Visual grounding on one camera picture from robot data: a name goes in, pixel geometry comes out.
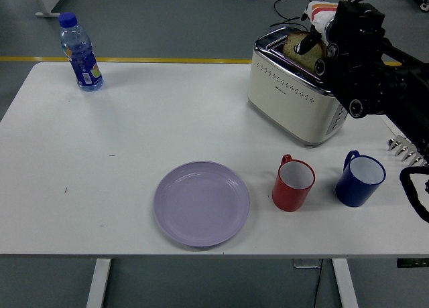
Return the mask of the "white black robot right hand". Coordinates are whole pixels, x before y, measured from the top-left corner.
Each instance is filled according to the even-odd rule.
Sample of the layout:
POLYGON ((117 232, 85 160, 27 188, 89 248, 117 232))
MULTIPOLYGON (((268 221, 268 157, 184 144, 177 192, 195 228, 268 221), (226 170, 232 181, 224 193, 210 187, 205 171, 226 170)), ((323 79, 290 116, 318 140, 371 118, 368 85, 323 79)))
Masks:
POLYGON ((310 31, 294 47, 294 51, 299 55, 308 53, 316 44, 323 41, 328 45, 328 32, 334 20, 338 4, 326 1, 309 2, 305 8, 301 20, 308 19, 311 23, 310 31))

